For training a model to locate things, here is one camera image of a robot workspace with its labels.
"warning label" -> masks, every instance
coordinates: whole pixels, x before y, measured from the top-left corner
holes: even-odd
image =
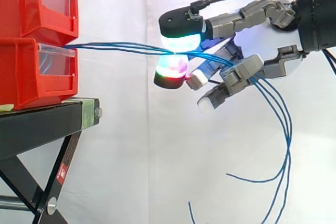
[[[65,177],[67,176],[68,168],[69,167],[66,166],[64,163],[62,163],[61,166],[59,167],[59,170],[56,175],[56,179],[61,185],[63,185]]]

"bolt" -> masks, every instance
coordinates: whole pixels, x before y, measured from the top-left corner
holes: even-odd
[[[55,197],[50,198],[47,204],[47,214],[53,215],[57,209],[57,199]]]
[[[101,108],[96,108],[95,109],[95,118],[101,119],[103,116],[103,110]]]

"led light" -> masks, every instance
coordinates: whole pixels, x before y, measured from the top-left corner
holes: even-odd
[[[168,78],[182,78],[188,69],[187,55],[161,56],[157,63],[156,72]]]
[[[167,38],[161,36],[163,46],[172,52],[188,52],[196,50],[201,43],[201,35],[194,34],[180,38]]]

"red plastic drawer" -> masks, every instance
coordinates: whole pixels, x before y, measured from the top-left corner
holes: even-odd
[[[57,46],[78,38],[78,0],[0,0],[0,38]]]
[[[0,106],[58,104],[78,92],[77,51],[34,39],[0,39]]]

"blue cable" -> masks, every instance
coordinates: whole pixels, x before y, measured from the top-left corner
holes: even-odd
[[[271,108],[274,110],[274,112],[276,113],[276,116],[277,118],[279,119],[280,123],[281,123],[281,126],[282,126],[282,129],[283,129],[283,132],[285,134],[285,137],[286,137],[286,142],[287,142],[287,138],[288,138],[288,134],[289,134],[289,129],[288,129],[288,121],[286,120],[286,115],[285,115],[285,112],[283,111],[280,103],[277,101],[277,99],[274,97],[274,95],[272,93],[270,93],[263,85],[261,85],[259,82],[256,81],[255,78],[251,78],[251,82],[254,84],[254,85],[260,85],[262,89],[264,89],[264,91],[275,101],[275,103],[277,104],[277,106],[279,107],[280,111],[281,111],[281,114],[283,116],[283,118],[285,119],[285,124],[286,124],[286,130],[285,130],[285,127],[283,125],[283,122],[280,118],[280,115],[278,114],[278,112],[276,111],[276,109],[274,108],[274,106],[270,103],[270,101],[268,100],[268,98],[264,95],[264,98],[266,99],[266,101],[269,103],[269,105],[271,106]],[[281,169],[279,170],[279,172],[277,173],[277,175],[275,175],[273,178],[270,178],[270,179],[265,179],[265,180],[252,180],[252,179],[247,179],[247,178],[242,178],[242,177],[238,177],[236,175],[233,175],[233,174],[230,174],[230,173],[227,173],[226,175],[229,176],[229,177],[233,177],[233,178],[236,178],[236,179],[239,179],[239,180],[242,180],[242,181],[245,181],[245,182],[250,182],[250,183],[267,183],[267,182],[270,182],[270,181],[273,181],[275,179],[277,179],[282,170],[285,168],[286,166],[286,162],[285,160],[283,161],[283,164],[281,166]]]
[[[193,224],[196,224],[196,221],[194,219],[194,214],[193,214],[193,209],[191,207],[191,202],[188,201],[188,207],[189,207],[189,213],[190,213],[190,218]]]
[[[48,70],[49,70],[49,68],[51,67],[51,64],[52,64],[52,58],[51,57],[48,57],[49,58],[49,63],[48,63],[48,65],[47,65],[47,67],[43,70],[43,72],[42,72],[42,74],[46,74],[47,72],[48,72]]]
[[[110,47],[110,46],[114,46],[116,48],[97,48],[97,47],[92,47],[92,46],[101,46],[101,47]],[[125,52],[133,52],[133,53],[137,53],[137,54],[145,54],[145,55],[161,55],[161,56],[164,56],[164,55],[173,55],[173,54],[176,54],[176,55],[191,55],[191,56],[196,56],[196,57],[200,57],[200,58],[203,58],[203,59],[207,59],[207,60],[211,60],[211,61],[214,61],[214,62],[218,62],[218,63],[221,63],[221,64],[225,64],[229,67],[233,66],[234,64],[228,60],[225,60],[221,57],[218,57],[216,55],[211,55],[211,54],[206,54],[206,53],[203,53],[203,52],[197,52],[197,51],[191,51],[191,52],[184,52],[184,53],[173,53],[173,52],[170,52],[166,49],[162,49],[162,48],[157,48],[157,47],[152,47],[152,46],[147,46],[147,45],[144,45],[144,44],[135,44],[135,43],[131,43],[131,42],[116,42],[116,43],[89,43],[89,44],[77,44],[77,45],[68,45],[68,46],[65,46],[66,48],[83,48],[83,49],[92,49],[92,50],[112,50],[112,51],[125,51]],[[150,51],[155,51],[155,52],[144,52],[144,51],[136,51],[136,50],[128,50],[128,49],[124,49],[124,48],[128,48],[128,49],[140,49],[140,50],[150,50]],[[273,178],[272,180],[276,179],[280,173],[281,174],[281,179],[279,181],[279,184],[278,184],[278,187],[277,187],[277,190],[276,190],[276,193],[274,195],[274,198],[273,198],[273,201],[272,201],[272,204],[266,214],[266,217],[264,218],[263,220],[263,223],[267,220],[273,206],[274,206],[274,203],[276,201],[276,198],[277,198],[277,195],[278,195],[278,192],[279,192],[279,188],[281,186],[281,183],[282,183],[282,180],[283,180],[283,176],[284,176],[284,173],[285,173],[285,170],[286,170],[286,163],[287,163],[287,158],[289,158],[289,165],[288,165],[288,175],[287,175],[287,185],[286,185],[286,189],[285,189],[285,198],[283,200],[283,204],[282,204],[282,207],[281,207],[281,210],[280,210],[280,213],[278,215],[278,218],[277,218],[277,221],[276,223],[278,222],[278,220],[280,219],[281,217],[281,214],[283,212],[283,209],[285,208],[285,205],[286,205],[286,197],[287,197],[287,191],[288,191],[288,187],[289,187],[289,174],[290,174],[290,165],[291,165],[291,157],[290,157],[290,151],[289,151],[289,147],[290,147],[290,143],[291,143],[291,137],[292,137],[292,124],[291,124],[291,118],[290,118],[290,114],[289,114],[289,111],[288,111],[288,108],[282,98],[282,96],[280,95],[280,93],[266,80],[264,79],[263,77],[261,76],[258,76],[259,79],[263,80],[264,82],[266,82],[275,92],[276,94],[280,97],[284,107],[285,107],[285,110],[288,114],[288,117],[289,117],[289,121],[290,121],[290,134],[288,135],[288,122],[287,122],[287,118],[285,117],[284,115],[284,112],[283,112],[283,109],[282,107],[280,106],[280,104],[277,102],[277,100],[275,99],[275,97],[260,83],[260,82],[257,82],[257,81],[253,81],[253,84],[257,87],[257,89],[262,93],[262,95],[265,97],[266,101],[269,103],[269,105],[271,106],[271,108],[274,110],[277,118],[279,119],[280,123],[281,123],[281,126],[284,130],[284,134],[285,134],[285,137],[286,137],[286,143],[287,143],[287,152],[286,152],[286,158],[284,160],[284,165],[282,166],[282,168],[280,169],[279,173],[277,176],[275,176],[275,178]],[[274,101],[276,102],[276,104],[280,107],[280,110],[282,112],[282,114],[284,115],[284,118],[285,118],[285,124],[286,124],[286,129],[285,129],[285,125],[279,115],[279,113],[276,111],[276,109],[274,108],[274,106],[271,104],[271,102],[269,101],[269,99],[267,98],[267,96],[265,95],[265,93],[263,92],[264,89],[273,99]],[[190,209],[190,214],[191,214],[191,218],[192,218],[192,221],[193,221],[193,224],[195,224],[195,220],[194,220],[194,217],[193,217],[193,213],[192,213],[192,209],[191,209],[191,204],[190,202],[188,203],[189,205],[189,209]]]
[[[44,63],[46,62],[47,57],[48,57],[48,55],[47,55],[47,54],[44,54],[44,59],[43,59],[43,61],[41,62],[40,67],[39,67],[40,70],[41,70],[41,68],[43,67]]]

